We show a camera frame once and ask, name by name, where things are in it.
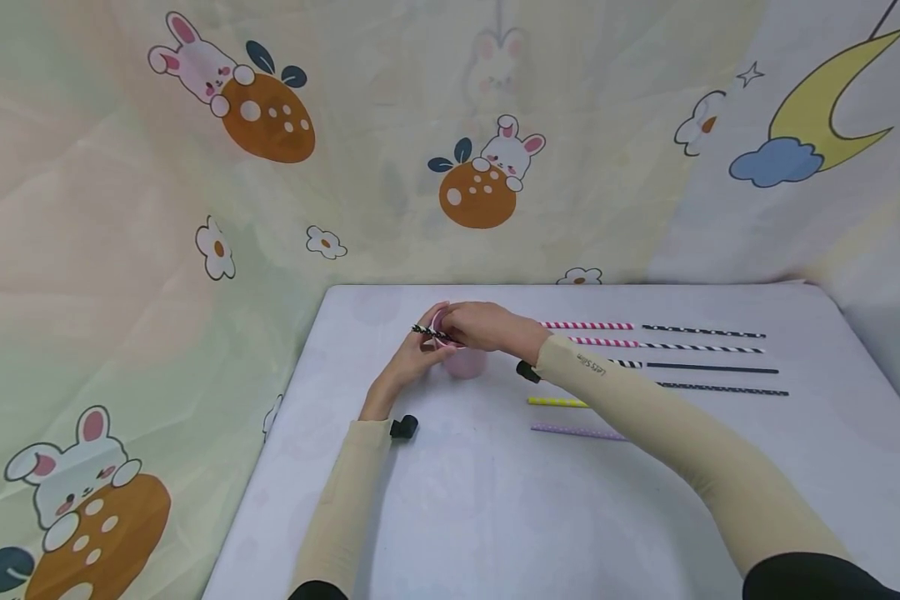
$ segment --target yellow straw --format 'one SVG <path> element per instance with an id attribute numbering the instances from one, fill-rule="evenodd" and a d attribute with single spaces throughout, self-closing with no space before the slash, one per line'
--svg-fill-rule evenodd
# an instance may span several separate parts
<path id="1" fill-rule="evenodd" d="M 588 408 L 582 400 L 576 398 L 540 398 L 529 397 L 527 404 L 537 404 L 538 406 L 566 406 L 568 408 Z"/>

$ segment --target black sleeve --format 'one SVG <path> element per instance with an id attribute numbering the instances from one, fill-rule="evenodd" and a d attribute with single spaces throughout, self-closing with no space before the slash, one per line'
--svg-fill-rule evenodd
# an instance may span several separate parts
<path id="1" fill-rule="evenodd" d="M 789 552 L 756 564 L 744 580 L 744 600 L 900 600 L 852 562 L 828 554 Z"/>
<path id="2" fill-rule="evenodd" d="M 308 581 L 293 590 L 287 600 L 348 600 L 340 588 L 325 581 Z"/>

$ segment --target star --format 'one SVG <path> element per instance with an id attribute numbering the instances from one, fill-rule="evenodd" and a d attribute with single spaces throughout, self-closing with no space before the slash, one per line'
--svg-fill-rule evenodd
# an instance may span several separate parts
<path id="1" fill-rule="evenodd" d="M 745 73 L 741 73 L 740 75 L 737 75 L 736 78 L 740 78 L 740 80 L 743 80 L 744 87 L 746 88 L 747 83 L 752 82 L 753 80 L 755 80 L 755 78 L 763 77 L 764 75 L 766 75 L 766 74 L 761 73 L 760 71 L 756 70 L 756 61 L 754 61 L 753 65 L 751 65 L 751 68 L 747 69 L 747 71 Z"/>

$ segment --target beige arm sleeve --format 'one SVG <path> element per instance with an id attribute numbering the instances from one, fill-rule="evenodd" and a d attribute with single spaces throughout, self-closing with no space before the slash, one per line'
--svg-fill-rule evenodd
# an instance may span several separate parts
<path id="1" fill-rule="evenodd" d="M 537 362 L 541 378 L 582 399 L 694 488 L 742 575 L 783 552 L 853 560 L 765 454 L 675 392 L 557 335 Z"/>
<path id="2" fill-rule="evenodd" d="M 347 598 L 353 587 L 380 470 L 391 447 L 389 421 L 355 421 L 313 512 L 297 555 L 290 592 L 305 582 L 332 583 Z"/>

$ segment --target blue cloud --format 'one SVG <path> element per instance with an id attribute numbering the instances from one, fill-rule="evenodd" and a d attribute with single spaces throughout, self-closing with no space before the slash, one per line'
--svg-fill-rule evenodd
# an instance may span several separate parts
<path id="1" fill-rule="evenodd" d="M 730 164 L 730 177 L 752 182 L 758 188 L 772 188 L 783 182 L 802 182 L 823 165 L 812 144 L 795 137 L 776 137 L 756 152 L 740 154 Z"/>

